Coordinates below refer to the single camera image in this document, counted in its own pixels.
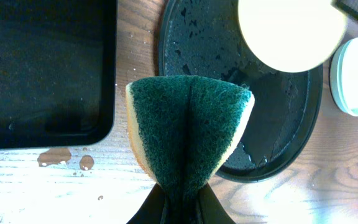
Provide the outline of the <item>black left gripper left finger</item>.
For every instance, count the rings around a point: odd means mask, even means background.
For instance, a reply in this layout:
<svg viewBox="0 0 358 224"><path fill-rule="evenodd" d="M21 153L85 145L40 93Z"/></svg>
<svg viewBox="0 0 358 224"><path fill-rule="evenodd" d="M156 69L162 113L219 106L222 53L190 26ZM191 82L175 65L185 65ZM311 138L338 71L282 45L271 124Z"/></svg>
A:
<svg viewBox="0 0 358 224"><path fill-rule="evenodd" d="M155 184L147 198L127 224L160 224L165 206L165 193Z"/></svg>

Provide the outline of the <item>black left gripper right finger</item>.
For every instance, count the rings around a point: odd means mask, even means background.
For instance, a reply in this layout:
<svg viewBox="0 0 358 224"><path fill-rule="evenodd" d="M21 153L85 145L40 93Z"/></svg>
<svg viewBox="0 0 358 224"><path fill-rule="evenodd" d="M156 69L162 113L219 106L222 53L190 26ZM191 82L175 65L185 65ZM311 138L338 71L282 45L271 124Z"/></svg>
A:
<svg viewBox="0 0 358 224"><path fill-rule="evenodd" d="M202 224L235 224L209 184L206 184L198 191L197 201Z"/></svg>

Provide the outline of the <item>light green plate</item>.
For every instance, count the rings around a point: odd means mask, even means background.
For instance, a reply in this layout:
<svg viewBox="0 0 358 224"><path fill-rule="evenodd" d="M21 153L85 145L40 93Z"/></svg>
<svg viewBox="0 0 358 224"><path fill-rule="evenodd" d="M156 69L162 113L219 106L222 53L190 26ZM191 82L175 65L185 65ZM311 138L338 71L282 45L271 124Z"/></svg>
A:
<svg viewBox="0 0 358 224"><path fill-rule="evenodd" d="M329 84L337 107L358 117L358 37L336 50L331 61Z"/></svg>

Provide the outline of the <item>yellow plate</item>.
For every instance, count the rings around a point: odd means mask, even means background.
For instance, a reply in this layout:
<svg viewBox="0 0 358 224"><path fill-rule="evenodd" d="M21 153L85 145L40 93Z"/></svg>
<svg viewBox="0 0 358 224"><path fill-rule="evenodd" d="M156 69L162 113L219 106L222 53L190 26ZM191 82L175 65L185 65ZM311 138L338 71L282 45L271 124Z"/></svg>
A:
<svg viewBox="0 0 358 224"><path fill-rule="evenodd" d="M253 54L282 72L322 64L338 45L347 17L331 0L240 0L238 20Z"/></svg>

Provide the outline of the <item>yellow sponge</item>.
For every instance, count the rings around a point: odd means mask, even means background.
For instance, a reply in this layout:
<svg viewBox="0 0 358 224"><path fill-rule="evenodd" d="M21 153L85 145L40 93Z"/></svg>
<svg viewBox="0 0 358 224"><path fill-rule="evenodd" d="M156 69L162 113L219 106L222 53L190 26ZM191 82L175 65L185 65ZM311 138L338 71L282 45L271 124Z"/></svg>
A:
<svg viewBox="0 0 358 224"><path fill-rule="evenodd" d="M234 152L254 103L250 90L200 76L126 86L132 151L165 193L161 223L201 223L198 191Z"/></svg>

